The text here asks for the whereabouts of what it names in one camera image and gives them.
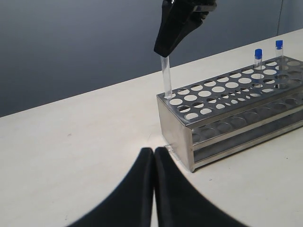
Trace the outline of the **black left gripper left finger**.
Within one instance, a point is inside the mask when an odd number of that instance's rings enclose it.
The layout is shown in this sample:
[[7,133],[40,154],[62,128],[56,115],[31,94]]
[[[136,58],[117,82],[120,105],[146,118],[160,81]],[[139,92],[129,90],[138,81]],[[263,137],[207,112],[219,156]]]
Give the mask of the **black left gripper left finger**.
[[152,218],[154,153],[142,148],[120,184],[71,227],[149,227]]

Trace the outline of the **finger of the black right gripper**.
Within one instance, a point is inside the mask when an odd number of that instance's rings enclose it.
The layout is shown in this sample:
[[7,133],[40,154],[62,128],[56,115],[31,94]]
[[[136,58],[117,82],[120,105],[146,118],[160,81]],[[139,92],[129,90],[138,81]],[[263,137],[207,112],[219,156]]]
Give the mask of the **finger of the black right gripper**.
[[169,56],[216,7],[215,0],[164,0],[154,51],[162,57]]

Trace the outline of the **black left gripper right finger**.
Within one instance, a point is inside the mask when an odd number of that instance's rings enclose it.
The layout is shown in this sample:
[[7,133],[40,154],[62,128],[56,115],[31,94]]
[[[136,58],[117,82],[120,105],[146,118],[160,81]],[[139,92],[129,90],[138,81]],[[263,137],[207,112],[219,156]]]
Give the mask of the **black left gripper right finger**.
[[154,152],[160,227],[244,227],[206,199],[182,174],[165,147]]

